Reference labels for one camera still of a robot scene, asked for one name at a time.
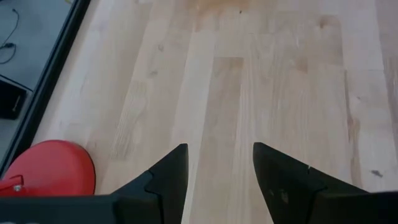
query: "gray carpet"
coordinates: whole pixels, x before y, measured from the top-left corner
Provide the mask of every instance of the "gray carpet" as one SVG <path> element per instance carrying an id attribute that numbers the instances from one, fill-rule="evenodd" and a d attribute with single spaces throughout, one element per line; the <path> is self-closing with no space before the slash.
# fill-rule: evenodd
<path id="1" fill-rule="evenodd" d="M 0 65 L 0 74 L 34 90 L 70 7 L 71 4 L 65 0 L 0 1 L 0 45 L 17 21 L 12 9 L 16 9 L 20 15 L 19 25 L 8 40 L 17 44 L 15 56 L 7 64 Z M 11 53 L 10 49 L 0 50 L 0 62 L 7 59 Z M 30 96 L 29 92 L 24 111 Z M 0 119 L 0 162 L 23 115 L 24 113 L 21 113 L 15 121 Z"/>

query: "red round object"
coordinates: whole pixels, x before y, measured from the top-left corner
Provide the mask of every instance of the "red round object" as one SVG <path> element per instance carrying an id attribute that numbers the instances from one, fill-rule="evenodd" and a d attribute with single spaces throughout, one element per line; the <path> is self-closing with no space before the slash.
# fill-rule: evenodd
<path id="1" fill-rule="evenodd" d="M 22 176 L 13 196 L 92 195 L 94 165 L 88 153 L 68 141 L 50 140 L 32 146 L 9 167 L 3 180 Z"/>

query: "light wood surface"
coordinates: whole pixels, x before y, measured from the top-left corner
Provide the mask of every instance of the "light wood surface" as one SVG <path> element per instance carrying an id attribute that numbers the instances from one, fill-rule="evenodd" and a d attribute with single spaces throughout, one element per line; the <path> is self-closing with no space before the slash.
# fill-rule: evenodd
<path id="1" fill-rule="evenodd" d="M 92 0 L 35 142 L 95 163 L 97 194 L 189 145 L 183 223 L 272 223 L 262 141 L 397 190 L 395 0 Z"/>

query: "wood grain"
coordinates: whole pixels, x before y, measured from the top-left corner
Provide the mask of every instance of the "wood grain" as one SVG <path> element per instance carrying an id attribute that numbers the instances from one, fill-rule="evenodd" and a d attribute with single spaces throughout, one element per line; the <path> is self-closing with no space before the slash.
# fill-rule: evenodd
<path id="1" fill-rule="evenodd" d="M 96 194 L 189 146 L 182 223 L 272 223 L 252 144 L 398 189 L 395 0 L 92 1 L 35 143 L 95 163 Z"/>

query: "screw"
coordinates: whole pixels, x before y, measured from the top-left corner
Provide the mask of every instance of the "screw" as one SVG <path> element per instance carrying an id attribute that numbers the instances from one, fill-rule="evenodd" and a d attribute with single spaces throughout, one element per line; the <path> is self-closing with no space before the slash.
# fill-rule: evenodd
<path id="1" fill-rule="evenodd" d="M 15 190 L 16 192 L 20 191 L 21 188 L 22 188 L 21 185 L 15 185 L 15 186 L 14 186 L 14 190 Z"/>

